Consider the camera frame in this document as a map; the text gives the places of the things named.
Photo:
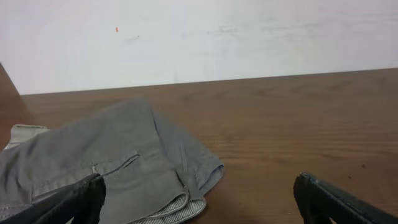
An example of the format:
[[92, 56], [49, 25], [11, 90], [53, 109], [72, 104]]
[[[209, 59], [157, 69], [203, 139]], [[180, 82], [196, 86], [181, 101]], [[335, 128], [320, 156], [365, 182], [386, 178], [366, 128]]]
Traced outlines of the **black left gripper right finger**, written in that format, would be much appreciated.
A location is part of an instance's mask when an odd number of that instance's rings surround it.
[[306, 172], [297, 176], [293, 191], [304, 224], [397, 224], [396, 216]]

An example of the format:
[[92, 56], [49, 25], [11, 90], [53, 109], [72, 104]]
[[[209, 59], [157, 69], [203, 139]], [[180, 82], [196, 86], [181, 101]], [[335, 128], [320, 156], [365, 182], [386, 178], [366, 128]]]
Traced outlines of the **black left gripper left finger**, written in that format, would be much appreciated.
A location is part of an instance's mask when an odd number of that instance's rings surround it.
[[105, 197], [106, 185], [103, 177], [91, 174], [1, 223], [98, 224]]

